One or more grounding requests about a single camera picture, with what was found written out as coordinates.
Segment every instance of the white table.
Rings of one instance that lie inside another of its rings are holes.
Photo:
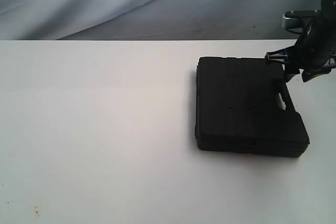
[[[299,158],[198,150],[201,56],[269,41],[0,41],[0,223],[335,223],[336,71],[289,90]]]

